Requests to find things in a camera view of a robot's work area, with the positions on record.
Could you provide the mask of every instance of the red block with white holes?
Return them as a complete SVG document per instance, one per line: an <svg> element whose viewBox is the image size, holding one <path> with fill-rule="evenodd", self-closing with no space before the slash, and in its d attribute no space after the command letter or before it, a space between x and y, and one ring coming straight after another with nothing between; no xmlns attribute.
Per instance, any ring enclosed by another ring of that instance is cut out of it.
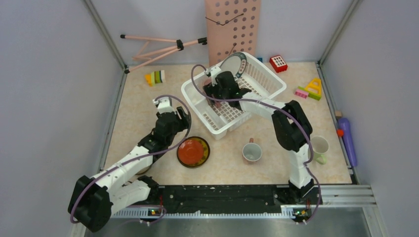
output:
<svg viewBox="0 0 419 237"><path fill-rule="evenodd" d="M276 73L283 72L287 70L288 68L288 65L286 64L286 62L283 60L283 58L280 55L273 56L272 58L269 59L269 62L273 66Z"/></svg>

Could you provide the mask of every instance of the table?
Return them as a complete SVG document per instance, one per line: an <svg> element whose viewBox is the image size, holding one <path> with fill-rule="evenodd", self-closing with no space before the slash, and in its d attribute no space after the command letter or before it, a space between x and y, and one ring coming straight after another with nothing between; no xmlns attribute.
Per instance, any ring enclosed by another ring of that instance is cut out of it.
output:
<svg viewBox="0 0 419 237"><path fill-rule="evenodd" d="M327 163L320 165L315 161L309 167L322 184L351 183L347 164L343 156L335 126L326 99L320 101L294 95L298 86L305 87L313 78L318 78L314 62L289 63L285 72L277 74L287 89L275 100L289 102L297 100L313 127L313 135L321 135L329 142L326 153ZM118 115L105 163L105 168L123 158L132 148L150 133L156 122L156 107L152 100L161 94L184 97L181 85L190 79L193 65L146 66L128 74L121 98ZM166 81L150 87L145 74L164 70ZM200 136L210 145L210 157L198 168L187 168L179 163L176 149L166 153L145 173L152 176L160 185L233 185L233 184L287 184L290 161L288 151L276 140L273 125L264 118L253 116L236 130L227 133L220 140L212 135L192 114L192 128L189 136ZM183 137L179 133L173 144ZM243 145L253 137L263 150L261 160L248 165L242 159Z"/></svg>

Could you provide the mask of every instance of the purple bottle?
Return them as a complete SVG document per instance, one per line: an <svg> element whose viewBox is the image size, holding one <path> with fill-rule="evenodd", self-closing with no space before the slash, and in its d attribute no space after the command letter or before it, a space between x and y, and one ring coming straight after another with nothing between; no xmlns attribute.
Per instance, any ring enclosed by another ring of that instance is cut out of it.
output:
<svg viewBox="0 0 419 237"><path fill-rule="evenodd" d="M337 123L339 128L343 130L343 144L345 145L346 153L348 154L349 163L351 166L357 166L358 161L356 159L355 148L352 141L351 124L347 118L340 118Z"/></svg>

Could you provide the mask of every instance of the mug handle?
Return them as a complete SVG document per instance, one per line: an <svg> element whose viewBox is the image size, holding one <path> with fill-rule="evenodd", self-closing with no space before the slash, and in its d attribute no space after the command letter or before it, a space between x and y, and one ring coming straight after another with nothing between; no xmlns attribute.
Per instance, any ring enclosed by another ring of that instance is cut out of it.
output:
<svg viewBox="0 0 419 237"><path fill-rule="evenodd" d="M325 158L325 155L321 155L321 156L317 157L315 160L316 160L319 164L326 164L326 162L327 162L327 160L326 160L326 158Z"/></svg>

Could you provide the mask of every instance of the gray floor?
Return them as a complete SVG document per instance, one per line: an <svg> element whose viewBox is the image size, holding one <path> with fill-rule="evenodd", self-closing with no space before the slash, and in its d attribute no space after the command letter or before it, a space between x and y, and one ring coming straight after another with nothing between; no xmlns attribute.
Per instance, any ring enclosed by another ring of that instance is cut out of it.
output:
<svg viewBox="0 0 419 237"><path fill-rule="evenodd" d="M111 219L87 237L370 237L361 208L320 209L307 226L285 219L166 219L151 227L137 222L116 228L127 219Z"/></svg>

